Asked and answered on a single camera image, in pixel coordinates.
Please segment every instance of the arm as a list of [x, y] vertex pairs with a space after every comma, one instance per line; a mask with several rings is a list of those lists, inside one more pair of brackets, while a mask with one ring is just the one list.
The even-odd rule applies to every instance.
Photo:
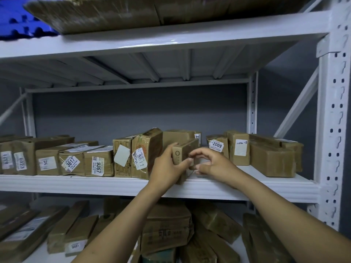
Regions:
[[186, 159], [179, 165], [174, 165], [171, 155], [175, 144], [169, 145], [164, 153], [155, 160], [147, 185], [72, 263], [123, 263], [128, 261], [148, 213], [193, 162], [192, 159]]
[[297, 263], [350, 262], [349, 239], [243, 172], [220, 153], [200, 148], [190, 156], [210, 160], [196, 165], [199, 172], [244, 193]]

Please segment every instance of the hand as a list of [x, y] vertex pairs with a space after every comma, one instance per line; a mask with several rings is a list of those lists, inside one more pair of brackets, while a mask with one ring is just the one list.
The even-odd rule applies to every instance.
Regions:
[[211, 175], [222, 183], [233, 182], [237, 175], [244, 173], [221, 153], [209, 148], [195, 149], [189, 153], [189, 157], [208, 159], [208, 162], [197, 164], [195, 172]]
[[194, 162], [193, 159], [185, 159], [178, 165], [173, 164], [172, 148], [178, 143], [170, 144], [160, 157], [155, 159], [148, 185], [154, 190], [159, 190], [162, 195], [167, 192], [179, 179], [180, 175]]

